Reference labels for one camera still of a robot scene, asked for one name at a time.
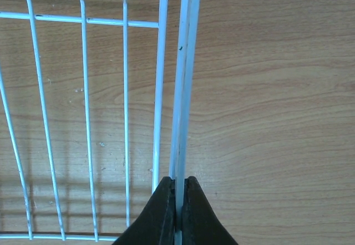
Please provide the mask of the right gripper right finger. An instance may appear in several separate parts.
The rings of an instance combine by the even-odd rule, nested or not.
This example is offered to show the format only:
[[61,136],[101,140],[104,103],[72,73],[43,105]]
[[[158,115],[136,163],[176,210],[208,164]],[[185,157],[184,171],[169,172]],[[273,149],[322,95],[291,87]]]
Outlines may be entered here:
[[181,231],[182,244],[238,245],[215,215],[194,176],[185,179]]

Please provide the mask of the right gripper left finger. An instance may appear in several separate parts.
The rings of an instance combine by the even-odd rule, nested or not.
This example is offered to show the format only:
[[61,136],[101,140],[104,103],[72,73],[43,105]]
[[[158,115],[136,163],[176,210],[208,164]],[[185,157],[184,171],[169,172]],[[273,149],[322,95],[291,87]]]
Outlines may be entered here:
[[173,244],[175,181],[163,177],[134,223],[113,245]]

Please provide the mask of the white wire dish rack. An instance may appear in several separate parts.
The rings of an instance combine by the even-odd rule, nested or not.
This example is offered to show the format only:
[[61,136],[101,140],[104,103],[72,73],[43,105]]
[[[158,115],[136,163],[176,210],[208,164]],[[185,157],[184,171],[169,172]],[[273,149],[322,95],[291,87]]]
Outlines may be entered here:
[[[1,241],[114,242],[136,224],[131,215],[131,168],[129,132],[129,29],[157,31],[156,79],[151,191],[161,185],[160,138],[163,112],[165,44],[168,0],[159,0],[157,21],[129,19],[129,0],[121,0],[122,18],[87,15],[87,1],[77,0],[77,16],[36,13],[34,0],[25,0],[27,11],[1,12],[5,19],[22,20],[29,29],[33,58],[20,75],[30,85],[17,110],[9,108],[6,87],[1,99],[16,169],[24,198],[26,230],[16,226],[1,230]],[[43,47],[38,22],[53,22],[52,34],[76,26],[72,58],[49,60],[57,66],[43,75]],[[21,158],[12,119],[27,112],[32,91],[39,92],[39,112],[32,119],[43,125],[45,152],[28,152],[48,166],[33,165]]]

